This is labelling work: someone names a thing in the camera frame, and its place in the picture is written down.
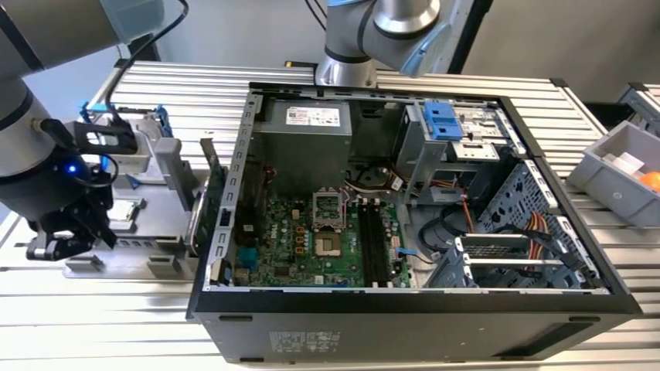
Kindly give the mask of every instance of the gray plastic bin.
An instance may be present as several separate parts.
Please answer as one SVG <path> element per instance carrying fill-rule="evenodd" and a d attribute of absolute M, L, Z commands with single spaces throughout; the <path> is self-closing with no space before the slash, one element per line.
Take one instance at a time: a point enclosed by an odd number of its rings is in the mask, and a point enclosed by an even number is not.
<path fill-rule="evenodd" d="M 660 226 L 660 194 L 606 159 L 624 152 L 644 162 L 640 171 L 660 172 L 660 138 L 624 121 L 584 151 L 568 182 L 604 204 L 628 223 Z"/>

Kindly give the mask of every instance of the blue plastic clip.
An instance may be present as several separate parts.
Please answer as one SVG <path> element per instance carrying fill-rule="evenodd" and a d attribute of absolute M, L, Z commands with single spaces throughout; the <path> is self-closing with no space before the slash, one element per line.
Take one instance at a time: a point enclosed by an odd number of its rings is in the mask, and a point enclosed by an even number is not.
<path fill-rule="evenodd" d="M 449 103 L 425 102 L 424 117 L 434 140 L 460 141 L 462 139 L 461 125 Z"/>
<path fill-rule="evenodd" d="M 156 107 L 156 115 L 161 121 L 161 132 L 165 138 L 173 138 L 174 133 L 172 132 L 172 126 L 169 125 L 169 114 L 166 113 L 166 109 L 161 104 Z"/>
<path fill-rule="evenodd" d="M 88 101 L 84 101 L 80 105 L 80 117 L 85 124 L 92 124 L 92 118 L 89 117 L 89 111 L 86 111 L 86 106 L 89 105 Z"/>
<path fill-rule="evenodd" d="M 130 175 L 125 175 L 125 178 L 128 179 L 128 183 L 130 184 L 132 189 L 137 189 L 142 185 L 142 183 Z"/>

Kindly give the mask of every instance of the black cable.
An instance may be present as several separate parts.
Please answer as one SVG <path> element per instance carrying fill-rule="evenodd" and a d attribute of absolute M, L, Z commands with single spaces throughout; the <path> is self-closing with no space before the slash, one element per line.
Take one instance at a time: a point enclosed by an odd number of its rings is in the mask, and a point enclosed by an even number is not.
<path fill-rule="evenodd" d="M 306 4 L 306 7 L 309 8 L 309 12 L 312 12 L 312 15 L 313 15 L 313 18 L 316 18 L 316 21 L 318 22 L 318 26 L 322 28 L 322 30 L 325 31 L 325 26 L 321 22 L 321 19 L 318 18 L 318 15 L 316 14 L 316 12 L 313 11 L 313 8 L 312 8 L 312 5 L 309 4 L 309 0 L 305 0 L 305 4 Z"/>
<path fill-rule="evenodd" d="M 449 215 L 457 213 L 461 210 L 462 210 L 462 205 L 446 206 L 440 212 L 440 216 L 425 222 L 424 226 L 417 231 L 416 237 L 421 243 L 421 246 L 425 247 L 428 250 L 437 251 L 440 253 L 445 253 L 448 251 L 448 247 L 430 245 L 428 242 L 425 242 L 425 236 L 424 236 L 425 231 L 429 230 L 430 228 L 434 228 L 437 224 L 440 224 L 440 226 L 442 226 L 442 228 L 456 237 L 466 233 L 466 231 L 457 229 L 456 227 L 450 226 L 449 223 L 446 222 L 446 218 L 449 217 Z"/>
<path fill-rule="evenodd" d="M 109 162 L 112 162 L 112 166 L 114 166 L 114 172 L 112 173 L 112 177 L 110 179 L 104 182 L 104 183 L 92 183 L 92 182 L 88 182 L 86 180 L 84 179 L 80 179 L 77 177 L 73 177 L 73 180 L 81 184 L 82 186 L 88 187 L 88 188 L 105 188 L 105 187 L 109 187 L 112 186 L 112 183 L 116 181 L 116 178 L 120 176 L 120 164 L 116 163 L 116 160 L 106 154 L 101 153 L 98 155 L 98 157 L 104 157 L 109 160 Z"/>
<path fill-rule="evenodd" d="M 181 15 L 178 16 L 177 19 L 140 46 L 137 51 L 130 55 L 128 61 L 124 63 L 124 66 L 121 66 L 118 72 L 116 73 L 114 77 L 112 78 L 112 82 L 108 85 L 106 92 L 105 92 L 105 107 L 106 110 L 112 114 L 112 118 L 114 120 L 120 120 L 120 115 L 116 112 L 116 108 L 112 106 L 112 95 L 114 93 L 116 87 L 121 81 L 121 78 L 125 75 L 125 71 L 133 66 L 134 61 L 137 60 L 137 57 L 140 53 L 149 47 L 152 46 L 157 40 L 161 39 L 164 35 L 184 21 L 185 17 L 188 16 L 188 11 L 189 11 L 189 6 L 188 2 L 185 0 L 177 0 L 181 5 L 184 6 L 184 10 L 181 11 Z"/>
<path fill-rule="evenodd" d="M 406 257 L 416 257 L 418 260 L 421 260 L 422 263 L 426 263 L 426 264 L 434 264 L 432 261 L 428 261 L 426 259 L 424 259 L 422 257 L 420 257 L 417 254 L 405 254 Z"/>
<path fill-rule="evenodd" d="M 438 217 L 441 210 L 442 209 L 438 209 L 437 210 L 437 214 L 433 213 L 433 219 L 436 219 Z M 442 240 L 442 237 L 440 237 L 440 233 L 437 233 L 437 226 L 433 227 L 433 233 L 434 233 L 434 236 L 437 237 L 437 239 L 441 241 Z"/>
<path fill-rule="evenodd" d="M 321 4 L 318 4 L 318 0 L 313 0 L 313 2 L 316 3 L 316 6 L 318 7 L 318 10 L 321 10 L 322 16 L 325 17 L 325 19 L 328 19 L 328 15 L 325 14 L 325 10 L 322 10 Z"/>

